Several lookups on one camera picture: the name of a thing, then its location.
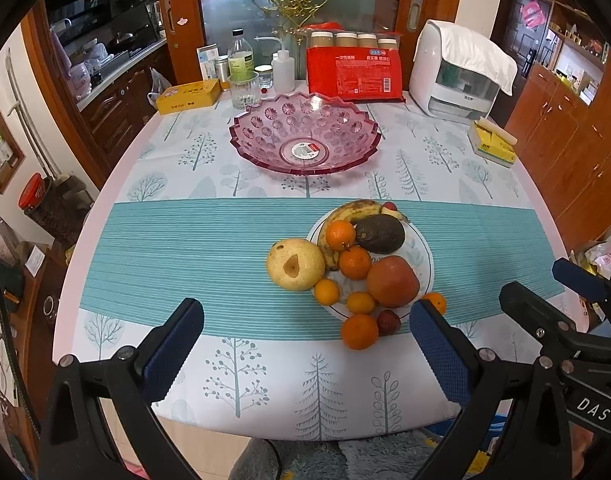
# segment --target black cable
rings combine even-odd
[[[32,430],[37,437],[41,435],[41,423],[36,416],[32,402],[29,400],[28,389],[23,381],[23,375],[21,369],[18,366],[18,357],[16,357],[16,351],[14,347],[14,340],[12,338],[12,329],[10,328],[10,318],[8,317],[8,310],[5,307],[5,299],[3,293],[0,290],[0,330],[3,334],[3,342],[5,343],[5,351],[8,353],[8,360],[10,361],[10,370],[12,371],[12,377],[14,383],[18,388],[18,398],[20,399],[23,409],[28,414],[28,419]]]
[[[283,463],[281,462],[281,457],[278,455],[278,450],[274,444],[272,444],[272,441],[269,438],[264,438],[263,440],[272,446],[272,449],[274,450],[274,454],[276,455],[276,467],[278,468],[276,472],[276,480],[281,480],[281,475],[283,474]]]

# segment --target pink glass bowl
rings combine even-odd
[[[352,103],[301,92],[249,107],[230,133],[243,158],[297,175],[349,170],[376,153],[381,140],[378,124]]]

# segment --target drinking glass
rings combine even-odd
[[[260,103],[261,92],[258,85],[258,72],[254,72],[251,79],[237,81],[229,76],[230,95],[232,96],[232,106],[237,110],[245,110],[246,107]]]

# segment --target white towel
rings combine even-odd
[[[506,94],[512,95],[512,82],[517,75],[517,64],[484,35],[456,23],[428,20],[428,27],[436,27],[441,34],[441,54],[448,63],[472,70],[494,81]]]

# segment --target orange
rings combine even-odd
[[[357,238],[357,232],[347,220],[335,220],[325,230],[325,241],[335,251],[349,249]]]
[[[339,270],[350,280],[365,280],[372,267],[372,258],[361,246],[355,245],[339,254]]]
[[[341,298],[341,291],[337,282],[323,278],[314,285],[314,298],[320,304],[330,306],[338,303]]]
[[[346,301],[346,306],[352,314],[369,314],[376,305],[375,298],[367,292],[352,292]]]
[[[352,350],[364,350],[379,338],[377,320],[367,314],[354,314],[341,325],[341,339]]]
[[[434,308],[437,309],[441,316],[445,316],[445,311],[447,310],[447,301],[445,301],[445,296],[440,292],[428,292],[422,298],[422,300],[428,300],[431,304],[434,305]]]

